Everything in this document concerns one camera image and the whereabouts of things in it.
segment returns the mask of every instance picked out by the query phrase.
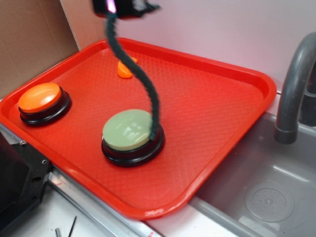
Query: sink basin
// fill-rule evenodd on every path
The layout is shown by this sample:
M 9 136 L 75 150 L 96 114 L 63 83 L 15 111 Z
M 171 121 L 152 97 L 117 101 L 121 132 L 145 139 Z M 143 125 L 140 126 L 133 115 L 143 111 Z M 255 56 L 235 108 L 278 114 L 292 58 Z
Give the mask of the sink basin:
M 300 125 L 297 141 L 282 145 L 274 140 L 275 120 L 263 114 L 191 205 L 198 198 L 204 204 L 197 209 L 221 215 L 242 236 L 315 236 L 316 129 Z

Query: tray rim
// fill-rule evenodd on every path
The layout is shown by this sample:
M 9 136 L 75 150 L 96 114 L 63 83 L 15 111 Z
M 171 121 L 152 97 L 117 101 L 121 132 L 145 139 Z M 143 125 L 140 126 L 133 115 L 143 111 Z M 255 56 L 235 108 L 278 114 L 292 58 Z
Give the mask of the tray rim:
M 84 172 L 82 172 L 80 175 L 77 175 L 76 173 L 72 172 L 72 170 L 74 169 L 78 170 L 78 168 L 75 165 L 73 165 L 71 162 L 65 159 L 62 159 L 62 161 L 55 163 L 55 165 L 59 169 L 61 169 L 60 167 L 63 167 L 61 169 L 63 172 L 65 172 L 67 175 L 74 178 L 77 182 L 79 182 L 81 185 L 87 188 L 90 192 L 92 192 L 97 197 L 99 197 L 102 201 L 109 204 L 114 209 L 116 210 L 118 209 L 118 211 L 121 214 L 131 217 L 131 218 L 140 219 L 140 220 L 155 219 L 158 217 L 162 217 L 188 203 L 188 201 L 194 195 L 196 190 L 211 175 L 213 170 L 226 157 L 226 155 L 230 152 L 232 147 L 236 143 L 238 143 L 238 141 L 244 136 L 244 134 L 247 133 L 247 131 L 252 127 L 252 125 L 256 122 L 256 120 L 264 113 L 266 108 L 273 102 L 277 93 L 277 87 L 270 77 L 268 77 L 264 73 L 261 73 L 252 69 L 247 69 L 244 67 L 240 67 L 240 66 L 236 66 L 236 65 L 232 65 L 232 64 L 228 64 L 224 62 L 219 62 L 212 59 L 194 56 L 191 54 L 135 41 L 132 39 L 119 38 L 119 42 L 122 44 L 123 47 L 129 47 L 132 45 L 133 49 L 128 49 L 130 51 L 137 52 L 137 47 L 141 47 L 141 48 L 148 48 L 154 52 L 158 52 L 158 56 L 156 56 L 155 58 L 160 58 L 164 61 L 169 61 L 169 62 L 177 63 L 180 65 L 182 65 L 184 62 L 189 61 L 194 66 L 193 68 L 203 70 L 203 71 L 207 70 L 208 72 L 210 72 L 209 70 L 212 70 L 214 68 L 220 69 L 222 71 L 224 70 L 222 73 L 224 74 L 226 73 L 226 75 L 225 76 L 220 75 L 223 77 L 227 77 L 227 75 L 230 75 L 232 77 L 233 75 L 238 75 L 238 74 L 239 75 L 243 74 L 244 76 L 247 75 L 248 77 L 246 78 L 246 81 L 244 80 L 239 80 L 239 81 L 255 86 L 263 94 L 263 102 L 260 104 L 260 106 L 257 107 L 256 111 L 251 116 L 247 117 L 243 125 L 239 127 L 236 133 L 225 143 L 225 145 L 211 159 L 211 161 L 207 164 L 207 166 L 204 167 L 202 172 L 200 172 L 200 174 L 198 175 L 198 179 L 195 179 L 193 182 L 191 182 L 190 185 L 186 187 L 186 189 L 179 195 L 177 199 L 170 202 L 168 205 L 155 208 L 154 210 L 153 209 L 150 209 L 150 210 L 138 209 L 133 206 L 130 206 L 128 203 L 126 203 L 125 201 L 117 197 L 116 195 L 113 195 L 110 190 L 108 189 L 105 190 L 105 188 L 98 185 L 97 181 L 92 180 Z M 92 56 L 93 54 L 99 52 L 100 50 L 107 49 L 107 48 L 109 48 L 109 46 L 106 40 L 98 41 L 88 46 L 87 48 L 83 49 L 82 51 L 75 53 L 74 55 L 60 62 L 59 64 L 53 66 L 49 70 L 38 75 L 34 79 L 30 80 L 26 84 L 22 85 L 21 87 L 17 88 L 13 92 L 5 96 L 2 99 L 2 101 L 0 101 L 0 122 L 4 126 L 6 126 L 9 130 L 11 130 L 13 133 L 21 137 L 23 140 L 26 140 L 28 143 L 33 145 L 37 150 L 43 153 L 43 155 L 45 155 L 46 157 L 50 158 L 50 157 L 59 156 L 55 151 L 50 149 L 43 142 L 36 140 L 29 133 L 22 130 L 17 124 L 12 122 L 9 118 L 7 118 L 6 116 L 3 116 L 6 110 L 5 107 L 9 105 L 11 106 L 16 105 L 16 103 L 13 103 L 13 101 L 11 101 L 10 99 L 17 96 L 20 93 L 24 93 L 24 91 L 28 90 L 31 86 L 34 86 L 46 81 L 51 81 L 52 79 L 58 76 L 57 74 L 61 74 L 61 73 L 56 73 L 55 72 L 56 69 L 58 69 L 58 71 L 62 71 L 63 69 L 66 69 L 67 71 L 73 66 L 80 63 L 81 58 L 85 58 L 87 55 Z M 174 57 L 177 58 L 176 62 L 172 60 L 172 58 Z

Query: faucet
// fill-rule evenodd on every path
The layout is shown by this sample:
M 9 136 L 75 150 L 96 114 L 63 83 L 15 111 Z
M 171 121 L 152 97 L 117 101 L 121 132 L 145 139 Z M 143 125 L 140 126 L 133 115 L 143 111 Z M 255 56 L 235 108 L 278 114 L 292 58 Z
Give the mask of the faucet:
M 292 58 L 278 106 L 275 140 L 296 141 L 298 121 L 316 126 L 316 32 L 304 37 Z

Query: cardboard box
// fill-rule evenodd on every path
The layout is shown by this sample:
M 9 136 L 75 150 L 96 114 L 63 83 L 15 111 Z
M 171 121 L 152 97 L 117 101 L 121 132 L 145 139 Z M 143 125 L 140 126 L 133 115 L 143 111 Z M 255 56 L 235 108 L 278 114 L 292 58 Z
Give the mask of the cardboard box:
M 92 0 L 60 0 L 60 2 L 79 50 L 106 37 L 103 18 L 94 14 Z
M 59 0 L 0 1 L 0 98 L 77 51 Z

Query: plastic tray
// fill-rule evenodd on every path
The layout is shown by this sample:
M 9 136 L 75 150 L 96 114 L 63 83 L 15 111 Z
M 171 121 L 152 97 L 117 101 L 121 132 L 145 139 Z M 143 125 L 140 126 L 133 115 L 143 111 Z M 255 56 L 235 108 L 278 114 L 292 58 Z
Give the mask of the plastic tray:
M 166 143 L 149 163 L 122 168 L 101 150 L 105 122 L 127 109 L 151 111 L 142 84 L 117 75 L 118 59 L 97 42 L 36 77 L 0 103 L 0 122 L 118 212 L 153 219 L 186 204 L 276 95 L 274 82 L 253 70 L 119 39 L 153 81 Z M 73 101 L 60 120 L 29 127 L 18 99 L 55 82 Z

